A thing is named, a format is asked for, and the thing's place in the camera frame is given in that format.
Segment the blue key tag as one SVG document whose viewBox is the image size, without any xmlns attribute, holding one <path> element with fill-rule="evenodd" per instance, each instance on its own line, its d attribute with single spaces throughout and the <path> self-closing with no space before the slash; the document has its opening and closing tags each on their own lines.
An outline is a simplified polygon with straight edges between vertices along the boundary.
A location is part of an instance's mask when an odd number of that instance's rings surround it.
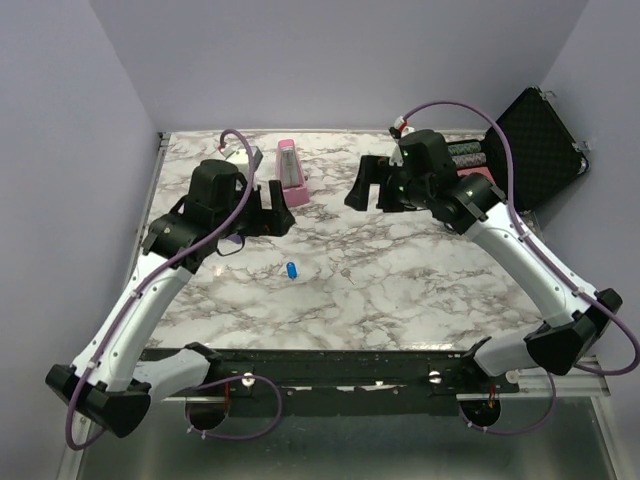
<svg viewBox="0 0 640 480">
<path fill-rule="evenodd" d="M 293 262 L 286 264 L 286 273 L 290 279 L 296 279 L 298 277 L 297 267 Z"/>
</svg>

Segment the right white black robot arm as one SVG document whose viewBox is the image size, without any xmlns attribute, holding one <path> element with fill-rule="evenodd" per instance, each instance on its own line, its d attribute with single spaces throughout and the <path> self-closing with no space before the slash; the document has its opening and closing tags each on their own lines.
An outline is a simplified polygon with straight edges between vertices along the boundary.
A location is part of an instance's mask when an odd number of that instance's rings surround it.
<svg viewBox="0 0 640 480">
<path fill-rule="evenodd" d="M 368 207 L 371 186 L 385 213 L 429 210 L 433 217 L 487 252 L 538 308 L 541 325 L 531 331 L 482 340 L 467 353 L 460 379 L 480 392 L 510 370 L 541 367 L 565 375 L 603 334 L 608 313 L 621 296 L 597 290 L 573 274 L 518 217 L 504 193 L 487 177 L 461 175 L 444 137 L 419 130 L 401 138 L 392 156 L 364 155 L 345 198 L 357 211 Z"/>
</svg>

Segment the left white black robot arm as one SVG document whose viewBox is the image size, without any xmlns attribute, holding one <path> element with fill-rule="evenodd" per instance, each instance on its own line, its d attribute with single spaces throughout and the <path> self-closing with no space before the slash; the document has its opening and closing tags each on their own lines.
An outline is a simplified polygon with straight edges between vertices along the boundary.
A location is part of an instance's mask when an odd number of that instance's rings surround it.
<svg viewBox="0 0 640 480">
<path fill-rule="evenodd" d="M 294 225 L 278 180 L 263 207 L 248 174 L 224 160 L 204 160 L 188 193 L 153 221 L 128 284 L 98 333 L 68 365 L 53 365 L 46 385 L 68 406 L 118 438 L 131 434 L 152 403 L 194 388 L 214 393 L 220 356 L 192 343 L 159 362 L 140 357 L 176 295 L 229 236 L 282 237 Z"/>
</svg>

